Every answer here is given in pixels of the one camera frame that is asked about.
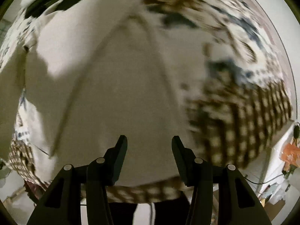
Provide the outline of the beige long sleeve shirt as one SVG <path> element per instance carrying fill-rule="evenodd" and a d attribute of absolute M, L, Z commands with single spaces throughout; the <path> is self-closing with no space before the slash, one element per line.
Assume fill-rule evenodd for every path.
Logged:
<path fill-rule="evenodd" d="M 65 164 L 102 156 L 128 138 L 119 185 L 176 177 L 178 135 L 190 148 L 187 109 L 202 97 L 202 46 L 209 38 L 181 14 L 173 22 L 143 0 L 55 3 L 38 18 L 18 13 L 1 46 L 1 157 L 8 159 L 17 111 L 35 174 L 54 179 Z"/>

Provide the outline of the operator black trousers legs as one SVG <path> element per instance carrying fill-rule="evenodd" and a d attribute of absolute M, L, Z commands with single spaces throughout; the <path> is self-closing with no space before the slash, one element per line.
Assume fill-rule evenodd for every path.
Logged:
<path fill-rule="evenodd" d="M 110 203 L 109 210 L 114 224 L 185 224 L 190 203 L 184 195 L 175 200 L 167 200 L 149 205 L 130 203 Z"/>

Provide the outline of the floral bed quilt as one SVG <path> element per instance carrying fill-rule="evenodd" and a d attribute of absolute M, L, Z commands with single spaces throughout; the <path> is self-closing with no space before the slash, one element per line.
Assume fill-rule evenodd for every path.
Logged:
<path fill-rule="evenodd" d="M 38 18 L 55 3 L 66 10 L 79 0 L 22 0 L 25 18 Z M 202 97 L 187 109 L 193 149 L 216 166 L 246 167 L 291 119 L 290 93 L 278 50 L 262 18 L 244 0 L 143 0 L 149 11 L 173 22 L 181 14 L 209 35 L 202 46 L 205 78 Z M 35 174 L 33 151 L 24 121 L 25 103 L 17 111 L 8 159 L 24 179 L 47 188 Z M 107 190 L 110 202 L 154 203 L 173 200 L 184 189 L 179 178 L 138 186 L 117 184 Z"/>

